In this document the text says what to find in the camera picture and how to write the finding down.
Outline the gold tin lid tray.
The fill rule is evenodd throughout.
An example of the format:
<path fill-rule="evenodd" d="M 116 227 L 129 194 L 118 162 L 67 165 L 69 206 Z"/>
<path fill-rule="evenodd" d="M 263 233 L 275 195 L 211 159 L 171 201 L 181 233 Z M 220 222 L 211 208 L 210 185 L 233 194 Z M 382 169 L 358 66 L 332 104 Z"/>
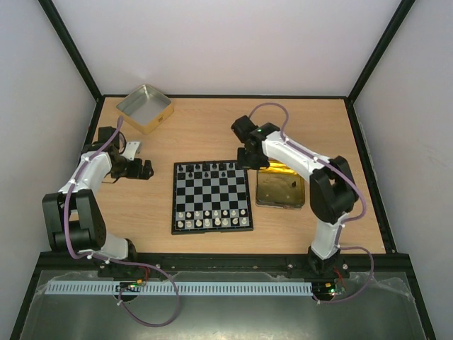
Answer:
<path fill-rule="evenodd" d="M 306 201 L 304 179 L 282 162 L 269 162 L 268 168 L 257 170 L 256 205 L 300 210 Z"/>

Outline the black magnetic chess board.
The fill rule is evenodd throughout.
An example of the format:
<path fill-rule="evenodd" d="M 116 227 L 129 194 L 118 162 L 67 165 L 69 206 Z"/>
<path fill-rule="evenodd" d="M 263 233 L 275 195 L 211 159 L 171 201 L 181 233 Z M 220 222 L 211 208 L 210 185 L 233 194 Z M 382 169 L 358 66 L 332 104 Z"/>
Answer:
<path fill-rule="evenodd" d="M 202 178 L 195 178 L 196 172 L 202 172 Z M 218 227 L 214 224 L 216 217 L 222 221 Z M 201 227 L 195 226 L 196 220 L 202 220 Z M 174 164 L 171 234 L 252 230 L 248 174 L 236 160 Z"/>

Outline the gold square tin box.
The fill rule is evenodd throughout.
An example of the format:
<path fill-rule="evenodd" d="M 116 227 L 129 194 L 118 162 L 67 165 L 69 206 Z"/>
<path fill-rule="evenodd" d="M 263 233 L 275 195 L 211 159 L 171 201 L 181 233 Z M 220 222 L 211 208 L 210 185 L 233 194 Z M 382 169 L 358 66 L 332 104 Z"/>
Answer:
<path fill-rule="evenodd" d="M 142 84 L 116 105 L 124 121 L 148 135 L 174 112 L 173 101 L 149 84 Z"/>

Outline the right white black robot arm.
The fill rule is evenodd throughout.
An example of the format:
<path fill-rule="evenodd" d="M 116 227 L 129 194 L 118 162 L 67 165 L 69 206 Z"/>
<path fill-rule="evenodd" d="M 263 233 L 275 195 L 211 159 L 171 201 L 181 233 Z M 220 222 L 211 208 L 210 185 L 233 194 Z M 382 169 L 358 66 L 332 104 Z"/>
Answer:
<path fill-rule="evenodd" d="M 243 147 L 237 151 L 239 166 L 266 169 L 276 160 L 295 171 L 309 184 L 311 211 L 316 216 L 316 235 L 309 247 L 308 266 L 319 278 L 333 270 L 338 259 L 340 226 L 359 198 L 348 162 L 312 152 L 286 136 L 278 126 L 255 125 L 244 115 L 231 126 Z"/>

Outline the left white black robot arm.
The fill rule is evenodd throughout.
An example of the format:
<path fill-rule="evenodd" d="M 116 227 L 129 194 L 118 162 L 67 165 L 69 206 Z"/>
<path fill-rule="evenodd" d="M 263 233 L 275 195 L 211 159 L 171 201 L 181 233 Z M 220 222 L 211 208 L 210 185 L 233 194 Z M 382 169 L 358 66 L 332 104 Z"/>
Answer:
<path fill-rule="evenodd" d="M 151 162 L 137 158 L 140 142 L 128 142 L 120 128 L 101 127 L 98 139 L 86 145 L 70 179 L 56 193 L 42 199 L 42 209 L 51 250 L 68 252 L 74 259 L 135 262 L 131 240 L 107 231 L 96 201 L 105 177 L 148 180 L 154 175 Z"/>

